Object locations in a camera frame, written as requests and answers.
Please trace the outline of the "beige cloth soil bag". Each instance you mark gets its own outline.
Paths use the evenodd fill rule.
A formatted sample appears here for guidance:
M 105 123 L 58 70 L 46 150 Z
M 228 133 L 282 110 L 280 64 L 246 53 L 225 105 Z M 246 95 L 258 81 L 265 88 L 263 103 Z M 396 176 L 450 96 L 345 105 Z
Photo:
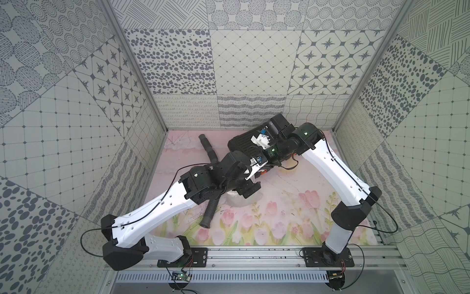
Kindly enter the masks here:
M 248 198 L 245 198 L 242 195 L 239 195 L 236 191 L 229 191 L 225 195 L 225 203 L 230 207 L 243 208 L 248 207 L 263 198 L 263 193 L 257 191 Z

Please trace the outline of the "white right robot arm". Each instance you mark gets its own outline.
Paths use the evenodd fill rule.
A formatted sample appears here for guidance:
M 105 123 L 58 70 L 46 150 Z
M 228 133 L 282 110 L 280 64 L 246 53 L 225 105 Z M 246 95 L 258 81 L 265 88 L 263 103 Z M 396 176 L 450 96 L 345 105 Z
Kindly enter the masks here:
M 379 201 L 381 189 L 369 186 L 355 175 L 334 153 L 324 132 L 309 122 L 295 127 L 279 113 L 261 126 L 252 142 L 263 146 L 268 162 L 273 165 L 280 165 L 292 154 L 302 156 L 334 188 L 340 202 L 330 214 L 334 224 L 322 250 L 325 257 L 337 259 L 355 229 Z

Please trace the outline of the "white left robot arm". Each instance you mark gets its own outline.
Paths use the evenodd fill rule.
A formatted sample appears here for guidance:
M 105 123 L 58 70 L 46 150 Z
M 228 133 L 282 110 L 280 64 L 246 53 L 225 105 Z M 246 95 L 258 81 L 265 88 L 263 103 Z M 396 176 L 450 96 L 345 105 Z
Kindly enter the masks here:
M 241 151 L 228 153 L 220 162 L 195 164 L 175 178 L 162 195 L 122 216 L 106 215 L 101 231 L 107 242 L 103 259 L 113 270 L 121 271 L 150 258 L 177 266 L 186 265 L 192 250 L 186 237 L 158 237 L 151 234 L 173 216 L 207 203 L 207 212 L 214 213 L 224 193 L 236 191 L 249 198 L 261 188 L 252 178 L 268 160 L 262 154 L 253 158 Z

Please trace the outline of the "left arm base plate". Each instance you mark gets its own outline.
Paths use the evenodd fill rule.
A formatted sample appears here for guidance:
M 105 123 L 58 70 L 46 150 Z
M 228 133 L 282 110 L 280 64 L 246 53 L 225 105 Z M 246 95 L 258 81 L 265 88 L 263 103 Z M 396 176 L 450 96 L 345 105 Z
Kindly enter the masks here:
M 157 262 L 158 268 L 205 268 L 207 264 L 208 248 L 207 247 L 192 247 L 191 254 L 184 253 L 182 257 L 174 262 L 166 260 L 159 260 Z

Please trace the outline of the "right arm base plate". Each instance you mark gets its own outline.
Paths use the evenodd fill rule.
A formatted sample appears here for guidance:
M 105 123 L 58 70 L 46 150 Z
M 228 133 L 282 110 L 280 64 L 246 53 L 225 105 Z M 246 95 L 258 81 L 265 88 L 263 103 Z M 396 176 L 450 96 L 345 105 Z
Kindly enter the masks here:
M 327 247 L 304 247 L 299 251 L 299 256 L 304 259 L 306 267 L 341 268 L 354 267 L 354 260 L 349 248 L 336 254 Z

